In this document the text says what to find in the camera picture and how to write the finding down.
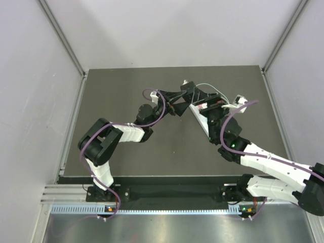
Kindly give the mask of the black cube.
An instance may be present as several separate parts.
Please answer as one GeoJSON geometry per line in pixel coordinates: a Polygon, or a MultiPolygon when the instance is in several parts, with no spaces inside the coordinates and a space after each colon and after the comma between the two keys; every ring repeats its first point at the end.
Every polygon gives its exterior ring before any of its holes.
{"type": "Polygon", "coordinates": [[[193,81],[184,80],[183,84],[180,86],[181,91],[186,92],[186,96],[192,97],[196,85],[193,81]]]}

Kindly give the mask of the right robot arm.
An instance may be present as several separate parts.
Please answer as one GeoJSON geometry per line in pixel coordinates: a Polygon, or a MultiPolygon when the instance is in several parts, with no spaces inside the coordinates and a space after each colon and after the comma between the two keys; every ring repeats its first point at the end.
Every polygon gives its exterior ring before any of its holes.
{"type": "Polygon", "coordinates": [[[207,94],[198,87],[189,97],[192,106],[203,105],[199,116],[209,142],[218,145],[218,152],[229,161],[270,175],[270,179],[242,175],[236,184],[236,194],[242,200],[251,197],[269,197],[289,201],[316,216],[323,216],[323,165],[299,164],[266,151],[239,134],[242,128],[234,119],[237,113],[257,103],[238,95],[232,104],[218,93],[207,94]]]}

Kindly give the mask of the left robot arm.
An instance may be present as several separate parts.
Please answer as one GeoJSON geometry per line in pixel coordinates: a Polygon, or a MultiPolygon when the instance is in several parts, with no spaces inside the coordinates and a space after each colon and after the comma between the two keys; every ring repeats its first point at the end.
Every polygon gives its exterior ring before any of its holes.
{"type": "Polygon", "coordinates": [[[105,201],[114,197],[109,160],[120,143],[147,141],[153,133],[152,126],[167,114],[181,116],[191,104],[188,91],[166,92],[151,90],[150,98],[155,106],[143,104],[139,107],[133,123],[112,123],[98,119],[79,140],[80,159],[84,159],[93,177],[93,187],[105,201]]]}

